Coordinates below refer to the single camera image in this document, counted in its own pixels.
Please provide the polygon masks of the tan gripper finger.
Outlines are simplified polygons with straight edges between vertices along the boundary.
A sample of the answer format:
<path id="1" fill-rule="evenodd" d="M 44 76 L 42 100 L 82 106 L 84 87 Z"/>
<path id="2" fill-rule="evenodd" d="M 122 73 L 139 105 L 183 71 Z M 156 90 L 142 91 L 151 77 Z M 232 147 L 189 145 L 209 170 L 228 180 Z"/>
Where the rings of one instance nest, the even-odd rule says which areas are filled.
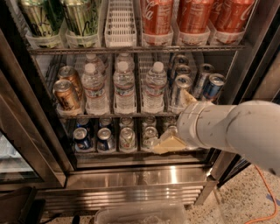
<path id="1" fill-rule="evenodd" d="M 175 129 L 168 129 L 153 145 L 152 151 L 157 154 L 182 151 L 186 143 L 179 138 Z"/>
<path id="2" fill-rule="evenodd" d="M 183 103 L 189 105 L 193 102 L 196 102 L 196 99 L 186 90 L 183 90 Z"/>

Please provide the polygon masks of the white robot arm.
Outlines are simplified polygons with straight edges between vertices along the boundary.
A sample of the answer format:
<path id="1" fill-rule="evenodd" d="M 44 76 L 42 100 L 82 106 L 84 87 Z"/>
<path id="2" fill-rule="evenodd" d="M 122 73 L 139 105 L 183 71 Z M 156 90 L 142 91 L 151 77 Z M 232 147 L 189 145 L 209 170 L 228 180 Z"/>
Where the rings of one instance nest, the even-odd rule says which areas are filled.
<path id="1" fill-rule="evenodd" d="M 280 105 L 269 101 L 238 105 L 192 101 L 180 112 L 177 131 L 167 130 L 152 145 L 157 154 L 198 148 L 238 154 L 279 177 Z"/>

